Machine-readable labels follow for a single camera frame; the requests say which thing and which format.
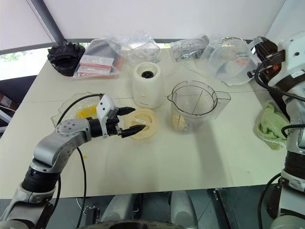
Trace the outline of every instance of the pitcher handle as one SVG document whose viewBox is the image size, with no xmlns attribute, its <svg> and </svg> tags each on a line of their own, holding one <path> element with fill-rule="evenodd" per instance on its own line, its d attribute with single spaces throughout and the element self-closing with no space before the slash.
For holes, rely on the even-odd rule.
<svg viewBox="0 0 305 229">
<path fill-rule="evenodd" d="M 217 105 L 214 108 L 213 113 L 211 114 L 213 119 L 218 117 L 220 112 L 227 106 L 227 104 L 231 100 L 231 97 L 227 92 L 215 92 L 215 94 L 217 96 Z"/>
<path fill-rule="evenodd" d="M 263 42 L 263 39 L 260 37 L 256 37 L 248 44 L 248 47 L 249 47 L 249 49 L 252 49 L 254 46 L 256 46 L 257 44 L 259 44 L 261 42 Z"/>
</svg>

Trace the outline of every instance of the blender jar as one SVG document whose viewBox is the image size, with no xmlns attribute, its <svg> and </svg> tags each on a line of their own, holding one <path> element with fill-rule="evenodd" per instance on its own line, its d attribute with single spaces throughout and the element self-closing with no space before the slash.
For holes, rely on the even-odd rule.
<svg viewBox="0 0 305 229">
<path fill-rule="evenodd" d="M 175 131 L 190 134 L 198 130 L 208 118 L 216 118 L 231 97 L 226 92 L 216 92 L 199 81 L 177 84 L 167 96 L 171 104 L 171 122 Z"/>
</svg>

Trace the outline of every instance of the robotic arm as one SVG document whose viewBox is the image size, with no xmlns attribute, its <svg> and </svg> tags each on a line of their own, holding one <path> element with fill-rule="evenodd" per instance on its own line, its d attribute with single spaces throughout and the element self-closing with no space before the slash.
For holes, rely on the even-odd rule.
<svg viewBox="0 0 305 229">
<path fill-rule="evenodd" d="M 59 123 L 55 131 L 42 139 L 34 149 L 25 179 L 17 187 L 0 218 L 0 228 L 45 228 L 53 212 L 53 205 L 49 201 L 54 194 L 55 184 L 72 152 L 93 137 L 128 137 L 143 130 L 145 125 L 135 125 L 126 130 L 118 126 L 117 116 L 134 110 L 131 107 L 118 108 L 111 98 L 101 94 L 96 108 L 97 119 L 74 119 Z"/>
<path fill-rule="evenodd" d="M 285 167 L 281 171 L 278 191 L 275 191 L 272 197 L 276 199 L 277 206 L 274 208 L 274 213 L 270 210 L 271 207 L 268 209 L 272 217 L 276 218 L 271 229 L 304 228 L 305 32 L 300 32 L 279 44 L 280 51 L 278 52 L 277 46 L 270 41 L 264 41 L 256 48 L 257 55 L 265 67 L 260 72 L 260 75 L 264 76 L 265 83 L 268 83 L 264 87 L 282 95 L 282 102 L 285 103 L 290 124 L 298 125 L 298 128 L 287 127 Z"/>
</svg>

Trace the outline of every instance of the white wall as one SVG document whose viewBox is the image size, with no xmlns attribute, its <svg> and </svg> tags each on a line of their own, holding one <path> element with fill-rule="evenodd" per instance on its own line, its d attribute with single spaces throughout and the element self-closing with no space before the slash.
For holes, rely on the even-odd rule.
<svg viewBox="0 0 305 229">
<path fill-rule="evenodd" d="M 146 29 L 154 38 L 200 33 L 265 36 L 285 0 L 44 0 L 63 36 L 102 38 Z"/>
<path fill-rule="evenodd" d="M 299 31 L 305 31 L 305 1 L 287 0 L 266 37 L 278 44 Z"/>
<path fill-rule="evenodd" d="M 0 50 L 50 42 L 26 0 L 0 0 Z"/>
</svg>

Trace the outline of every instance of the gray floor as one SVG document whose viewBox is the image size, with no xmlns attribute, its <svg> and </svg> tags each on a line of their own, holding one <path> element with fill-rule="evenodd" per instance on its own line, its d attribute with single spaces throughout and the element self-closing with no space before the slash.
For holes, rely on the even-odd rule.
<svg viewBox="0 0 305 229">
<path fill-rule="evenodd" d="M 256 206 L 263 186 L 227 188 L 226 193 L 239 229 L 258 228 Z M 211 197 L 205 189 L 188 191 L 198 219 L 199 229 L 220 229 Z M 99 206 L 101 214 L 105 211 L 112 196 L 91 197 L 86 201 L 88 206 Z M 9 200 L 0 200 L 0 214 L 2 214 Z M 264 228 L 269 228 L 272 220 L 263 207 Z M 169 222 L 168 193 L 146 193 L 143 200 L 143 219 Z M 79 217 L 80 208 L 75 198 L 61 198 L 57 209 L 50 219 L 47 229 L 74 229 Z"/>
</svg>

